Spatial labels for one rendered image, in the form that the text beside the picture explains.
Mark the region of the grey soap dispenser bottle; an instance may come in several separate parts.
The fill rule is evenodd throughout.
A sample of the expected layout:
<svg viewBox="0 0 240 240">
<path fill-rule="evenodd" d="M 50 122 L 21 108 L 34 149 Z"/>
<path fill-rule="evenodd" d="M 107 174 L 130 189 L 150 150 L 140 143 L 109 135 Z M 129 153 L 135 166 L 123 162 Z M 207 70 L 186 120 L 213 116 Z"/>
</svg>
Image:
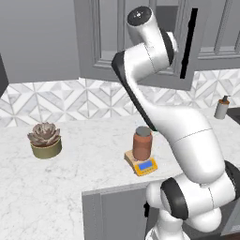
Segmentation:
<svg viewBox="0 0 240 240">
<path fill-rule="evenodd" d="M 215 111 L 215 117 L 216 119 L 224 119 L 225 115 L 228 111 L 230 101 L 228 100 L 228 96 L 224 96 L 222 99 L 220 99 L 217 103 L 216 111 Z"/>
</svg>

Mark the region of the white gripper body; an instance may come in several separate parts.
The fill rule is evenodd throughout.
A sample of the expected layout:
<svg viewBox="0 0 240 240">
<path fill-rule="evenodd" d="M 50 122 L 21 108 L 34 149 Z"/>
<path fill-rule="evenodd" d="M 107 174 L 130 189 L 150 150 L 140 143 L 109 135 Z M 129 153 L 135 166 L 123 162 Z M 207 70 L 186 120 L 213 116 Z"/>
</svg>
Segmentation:
<svg viewBox="0 0 240 240">
<path fill-rule="evenodd" d="M 167 34 L 168 34 L 168 36 L 169 36 L 169 38 L 170 38 L 170 40 L 172 42 L 173 51 L 175 53 L 178 53 L 178 46 L 177 46 L 177 42 L 176 42 L 176 40 L 174 38 L 173 32 L 167 32 Z"/>
</svg>

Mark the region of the succulent plant in olive pot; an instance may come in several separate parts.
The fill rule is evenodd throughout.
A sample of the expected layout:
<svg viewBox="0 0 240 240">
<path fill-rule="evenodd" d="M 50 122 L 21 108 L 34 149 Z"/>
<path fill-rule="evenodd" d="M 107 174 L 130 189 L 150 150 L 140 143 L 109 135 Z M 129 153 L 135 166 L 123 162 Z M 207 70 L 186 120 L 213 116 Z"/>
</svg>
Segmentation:
<svg viewBox="0 0 240 240">
<path fill-rule="evenodd" d="M 36 124 L 27 137 L 36 158 L 53 158 L 62 150 L 60 129 L 55 124 L 48 122 Z"/>
</svg>

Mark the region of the brown jar with grey lid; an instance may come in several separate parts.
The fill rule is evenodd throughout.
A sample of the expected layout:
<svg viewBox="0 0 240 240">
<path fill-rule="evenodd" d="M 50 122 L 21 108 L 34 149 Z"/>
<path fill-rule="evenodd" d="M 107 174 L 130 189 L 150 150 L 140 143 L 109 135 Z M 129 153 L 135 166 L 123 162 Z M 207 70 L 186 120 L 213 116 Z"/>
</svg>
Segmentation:
<svg viewBox="0 0 240 240">
<path fill-rule="evenodd" d="M 136 160 L 150 158 L 153 136 L 149 127 L 137 127 L 133 136 L 132 154 Z"/>
</svg>

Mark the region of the grey wall cabinet door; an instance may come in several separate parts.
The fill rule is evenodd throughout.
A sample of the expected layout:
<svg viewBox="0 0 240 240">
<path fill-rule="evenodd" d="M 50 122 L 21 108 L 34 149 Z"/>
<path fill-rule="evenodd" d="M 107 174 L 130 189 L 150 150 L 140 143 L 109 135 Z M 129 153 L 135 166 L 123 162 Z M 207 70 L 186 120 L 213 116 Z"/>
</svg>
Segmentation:
<svg viewBox="0 0 240 240">
<path fill-rule="evenodd" d="M 141 85 L 189 90 L 210 3 L 207 0 L 74 0 L 80 73 L 83 78 L 116 82 L 114 55 L 132 46 L 127 28 L 129 12 L 139 6 L 153 9 L 158 26 L 172 32 L 178 52 L 171 67 L 140 81 Z M 180 79 L 192 8 L 198 9 L 185 79 Z"/>
<path fill-rule="evenodd" d="M 197 70 L 240 68 L 240 0 L 207 0 Z"/>
</svg>

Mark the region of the yellow digital scale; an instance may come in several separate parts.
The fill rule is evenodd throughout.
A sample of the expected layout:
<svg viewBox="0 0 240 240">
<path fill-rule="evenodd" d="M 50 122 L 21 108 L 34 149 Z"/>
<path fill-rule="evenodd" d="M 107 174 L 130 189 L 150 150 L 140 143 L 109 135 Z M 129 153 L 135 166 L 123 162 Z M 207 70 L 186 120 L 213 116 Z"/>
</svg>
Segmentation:
<svg viewBox="0 0 240 240">
<path fill-rule="evenodd" d="M 138 176 L 147 175 L 158 168 L 158 165 L 153 157 L 150 157 L 145 161 L 136 160 L 131 150 L 126 151 L 124 159 Z"/>
</svg>

